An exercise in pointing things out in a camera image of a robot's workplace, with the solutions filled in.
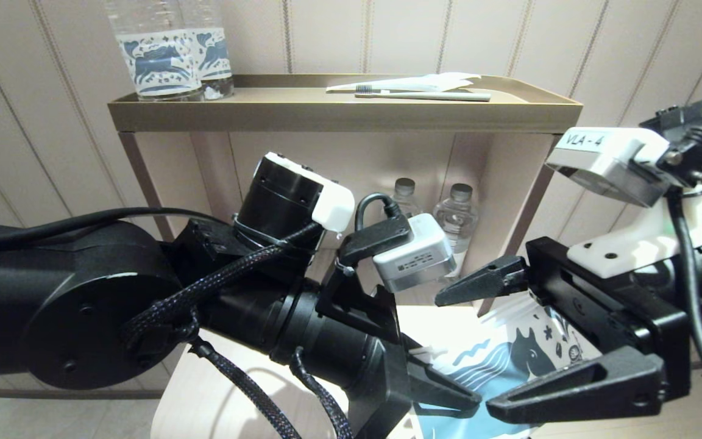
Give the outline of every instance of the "bottle label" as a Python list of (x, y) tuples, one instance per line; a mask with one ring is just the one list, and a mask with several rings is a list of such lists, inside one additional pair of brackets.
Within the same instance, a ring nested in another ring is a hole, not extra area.
[(200, 80), (217, 80), (232, 76), (229, 52), (223, 27), (189, 29), (194, 66)]
[(116, 38), (137, 94), (174, 95), (200, 87), (189, 31), (125, 34)]
[(467, 250), (460, 253), (454, 253), (454, 262), (456, 262), (456, 269), (451, 273), (445, 275), (446, 277), (457, 277), (459, 276), (460, 270), (462, 270), (462, 264), (465, 262), (465, 255), (467, 255)]

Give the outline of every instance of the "wall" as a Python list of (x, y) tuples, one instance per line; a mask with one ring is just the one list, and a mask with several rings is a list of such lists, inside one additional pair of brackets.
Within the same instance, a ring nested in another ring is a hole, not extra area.
[[(655, 109), (702, 98), (702, 2), (692, 0), (224, 0), (222, 8), (237, 73), (504, 75), (584, 103), (580, 124), (596, 126), (635, 126)], [(131, 91), (101, 0), (0, 2), (0, 223), (144, 205), (105, 107)], [(527, 237), (573, 244), (634, 215), (556, 176)], [(156, 234), (151, 220), (136, 223)], [(169, 372), (166, 364), (120, 388), (159, 388)], [(41, 387), (29, 380), (2, 378), (0, 387)]]

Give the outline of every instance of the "bottle cap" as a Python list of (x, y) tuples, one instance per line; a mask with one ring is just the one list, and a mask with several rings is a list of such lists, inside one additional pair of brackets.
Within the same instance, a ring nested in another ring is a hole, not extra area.
[(395, 181), (395, 192), (399, 195), (412, 195), (415, 189), (416, 183), (410, 178), (401, 177)]
[(473, 194), (473, 187), (467, 184), (457, 183), (451, 186), (451, 198), (457, 202), (466, 202), (470, 200), (470, 196)]

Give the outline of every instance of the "water bottle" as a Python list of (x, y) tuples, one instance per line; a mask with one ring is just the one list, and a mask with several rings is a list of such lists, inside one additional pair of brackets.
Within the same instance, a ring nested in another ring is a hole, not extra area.
[(448, 237), (456, 261), (456, 269), (445, 276), (449, 280), (459, 276), (470, 239), (478, 223), (478, 210), (470, 202), (471, 195), (473, 187), (461, 183), (454, 184), (451, 186), (451, 197), (438, 203), (432, 211), (432, 216)]
[(218, 0), (181, 0), (180, 8), (191, 35), (194, 63), (202, 81), (204, 98), (213, 100), (231, 96), (235, 87)]
[(178, 0), (105, 0), (140, 100), (193, 100), (200, 81)]
[(413, 197), (414, 191), (416, 191), (416, 183), (410, 178), (402, 177), (395, 181), (395, 193), (392, 195), (392, 199), (399, 204), (402, 215), (407, 218), (423, 212)]

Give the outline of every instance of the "black cable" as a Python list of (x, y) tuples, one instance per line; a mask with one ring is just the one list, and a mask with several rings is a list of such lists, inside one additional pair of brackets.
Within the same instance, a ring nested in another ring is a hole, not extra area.
[(298, 346), (292, 355), (292, 361), (289, 363), (289, 369), (297, 377), (305, 387), (309, 388), (317, 397), (324, 411), (327, 412), (329, 420), (332, 422), (332, 427), (335, 428), (335, 436), (337, 439), (353, 439), (353, 431), (351, 424), (346, 414), (338, 405), (338, 402), (312, 375), (305, 369), (303, 363), (303, 347)]
[(356, 205), (356, 216), (354, 216), (354, 231), (358, 232), (364, 228), (364, 211), (367, 206), (375, 200), (384, 201), (384, 212), (388, 218), (393, 218), (401, 214), (399, 204), (392, 200), (392, 197), (387, 194), (382, 194), (381, 192), (373, 192)]
[(684, 219), (682, 208), (682, 198), (678, 194), (668, 195), (668, 210), (671, 214), (671, 221), (679, 238), (679, 250), (681, 252), (681, 277), (686, 294), (687, 314), (690, 316), (690, 326), (692, 330), (695, 348), (702, 361), (702, 316), (700, 313), (700, 295), (698, 292), (697, 262), (695, 251), (690, 238), (690, 228)]
[(53, 223), (42, 224), (36, 227), (25, 229), (13, 229), (6, 232), (0, 232), (0, 246), (5, 245), (11, 247), (15, 244), (23, 244), (31, 241), (37, 241), (48, 237), (53, 237), (59, 234), (64, 234), (73, 230), (78, 230), (84, 227), (90, 227), (101, 223), (109, 223), (114, 220), (123, 218), (131, 218), (133, 216), (188, 216), (199, 218), (202, 220), (214, 221), (221, 223), (222, 221), (210, 215), (201, 212), (194, 212), (186, 209), (177, 209), (170, 207), (125, 207), (120, 209), (103, 210), (93, 212), (86, 215), (74, 216), (72, 218), (61, 219)]
[(301, 439), (300, 434), (297, 433), (297, 430), (283, 414), (283, 411), (275, 405), (273, 400), (254, 380), (251, 380), (247, 373), (216, 352), (212, 344), (204, 341), (199, 336), (196, 336), (190, 343), (191, 348), (189, 352), (196, 354), (202, 359), (207, 359), (226, 378), (229, 378), (256, 405), (257, 409), (267, 418), (267, 421), (270, 422), (281, 437), (284, 439)]
[(197, 305), (197, 303), (217, 294), (218, 290), (226, 284), (242, 277), (262, 262), (283, 255), (291, 249), (295, 241), (304, 237), (312, 237), (323, 230), (318, 223), (311, 222), (293, 234), (282, 239), (278, 244), (248, 253), (242, 258), (223, 266), (221, 269), (195, 281), (183, 290), (168, 298), (156, 301), (150, 308), (140, 312), (129, 320), (122, 329), (121, 337), (128, 348), (134, 347), (151, 327), (170, 322)]

